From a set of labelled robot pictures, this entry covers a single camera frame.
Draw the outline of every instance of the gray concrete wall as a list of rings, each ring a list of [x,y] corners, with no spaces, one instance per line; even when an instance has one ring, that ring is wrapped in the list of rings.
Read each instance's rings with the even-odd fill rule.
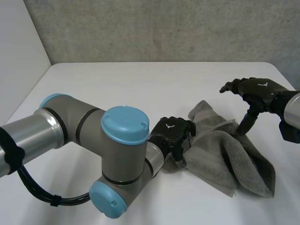
[[[300,90],[299,0],[24,0],[52,64],[264,61]]]

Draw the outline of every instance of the black cable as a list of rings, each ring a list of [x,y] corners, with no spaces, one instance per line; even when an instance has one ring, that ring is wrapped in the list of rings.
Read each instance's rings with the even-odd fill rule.
[[[50,203],[52,206],[58,206],[58,205],[65,205],[65,206],[72,206],[72,205],[79,205],[86,203],[90,200],[89,193],[85,193],[81,196],[74,197],[74,198],[62,198],[58,195],[52,195],[49,192],[42,189],[30,176],[28,171],[24,166],[21,166],[21,168],[18,170],[18,174],[20,176],[21,181],[23,182],[24,186],[27,188],[27,190],[35,196],[37,199]]]

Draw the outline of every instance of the gray towel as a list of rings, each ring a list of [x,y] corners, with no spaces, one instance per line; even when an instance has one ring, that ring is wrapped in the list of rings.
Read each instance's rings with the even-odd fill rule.
[[[201,101],[188,117],[196,123],[196,136],[187,143],[187,169],[214,188],[232,197],[238,184],[263,197],[274,197],[275,170],[251,141],[235,135],[238,124],[216,114]],[[167,172],[179,170],[171,158],[163,165]]]

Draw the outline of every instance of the black cable tie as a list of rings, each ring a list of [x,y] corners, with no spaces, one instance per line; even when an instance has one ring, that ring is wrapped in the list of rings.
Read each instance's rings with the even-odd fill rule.
[[[59,206],[60,201],[61,201],[61,196],[59,196],[59,195],[54,195],[54,197],[53,197],[52,202],[51,202],[50,205],[51,205],[51,206],[57,207],[57,206]]]
[[[0,146],[5,152],[4,160],[10,166],[8,173],[12,174],[14,171],[21,168],[23,165],[23,159],[25,157],[24,149],[16,145],[13,138],[0,127]]]

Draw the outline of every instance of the white table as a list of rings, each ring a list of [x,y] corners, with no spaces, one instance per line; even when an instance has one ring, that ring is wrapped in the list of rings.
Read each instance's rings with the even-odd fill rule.
[[[205,99],[226,119],[241,121],[247,103],[232,93],[219,94],[227,81],[264,77],[293,90],[268,63],[63,63],[52,66],[9,122],[31,115],[45,97],[66,93],[109,109],[130,105],[143,110],[151,128],[163,116],[187,118]],[[35,199],[16,173],[0,179],[0,221],[4,225],[281,225],[300,223],[300,145],[281,138],[280,119],[261,114],[248,133],[274,165],[274,199],[236,191],[233,198],[188,171],[159,172],[119,219],[109,219],[91,202],[57,208]],[[101,158],[74,143],[51,150],[26,165],[33,178],[52,194],[86,193],[101,175]]]

